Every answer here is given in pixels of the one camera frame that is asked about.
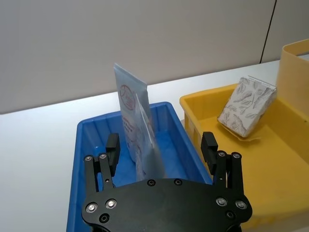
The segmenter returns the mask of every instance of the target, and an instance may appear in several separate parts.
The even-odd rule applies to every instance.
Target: blue plastic bin
[[[182,178],[210,184],[212,181],[195,148],[187,136],[173,106],[168,102],[151,104],[154,132],[168,178]],[[77,126],[75,155],[72,172],[67,232],[90,232],[82,220],[85,200],[84,157],[105,152],[110,133],[119,133],[120,158],[115,177],[116,187],[136,181],[135,163],[126,146],[120,111],[81,121]],[[98,175],[102,190],[101,175]]]

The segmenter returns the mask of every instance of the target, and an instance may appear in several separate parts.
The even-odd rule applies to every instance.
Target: white table
[[[172,103],[182,120],[181,96],[233,84],[244,75],[274,84],[278,66],[274,61],[151,85],[149,100]],[[0,115],[0,231],[65,231],[76,126],[118,110],[114,92]]]

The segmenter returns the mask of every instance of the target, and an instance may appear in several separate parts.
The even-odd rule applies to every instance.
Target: gray wall
[[[260,62],[275,0],[2,0],[0,113]],[[309,1],[278,0],[262,61],[309,37]]]
[[[263,62],[280,58],[284,45],[309,38],[309,0],[278,0]]]

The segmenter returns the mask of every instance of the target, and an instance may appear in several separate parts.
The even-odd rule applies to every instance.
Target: screw
[[[238,158],[240,158],[240,154],[234,153],[234,154],[233,154],[233,157],[238,159]]]
[[[221,156],[221,157],[224,157],[224,156],[225,156],[225,153],[224,153],[223,151],[220,151],[220,152],[218,153],[218,155]]]
[[[237,208],[239,208],[239,209],[246,209],[247,208],[246,203],[243,202],[243,201],[236,201],[235,204],[236,204]]]
[[[106,223],[110,219],[110,216],[108,214],[102,214],[99,218],[99,221],[101,223]]]
[[[86,156],[86,157],[85,157],[85,160],[86,160],[86,161],[92,160],[92,156]]]
[[[100,159],[105,159],[106,158],[106,154],[103,153],[99,157],[100,157]]]
[[[117,205],[117,201],[114,199],[109,199],[106,203],[105,203],[105,207],[108,209],[113,209],[115,208]]]
[[[179,185],[182,185],[183,182],[182,182],[181,179],[175,179],[175,180],[174,180],[174,184],[177,185],[177,186],[179,186]]]
[[[86,212],[87,213],[93,213],[93,212],[96,211],[97,208],[98,208],[98,205],[96,203],[91,203],[91,204],[87,205]]]
[[[226,199],[222,198],[222,197],[218,197],[216,199],[216,202],[219,206],[226,206],[227,205],[227,201]]]
[[[227,217],[228,219],[234,219],[234,218],[235,218],[235,215],[234,215],[233,212],[227,211],[227,212],[226,212],[226,217]]]
[[[154,186],[155,185],[155,180],[148,180],[147,185],[149,186]]]

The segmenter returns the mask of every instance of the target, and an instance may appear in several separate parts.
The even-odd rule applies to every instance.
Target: yellow plastic bin
[[[298,54],[309,53],[309,39],[282,48],[277,77],[278,96],[309,116],[309,60]]]
[[[271,223],[309,210],[309,118],[276,99],[253,131],[253,141],[240,141],[217,121],[236,85],[180,98],[185,130],[203,160],[203,131],[211,131],[219,149],[242,154],[245,195],[253,216],[243,228]]]

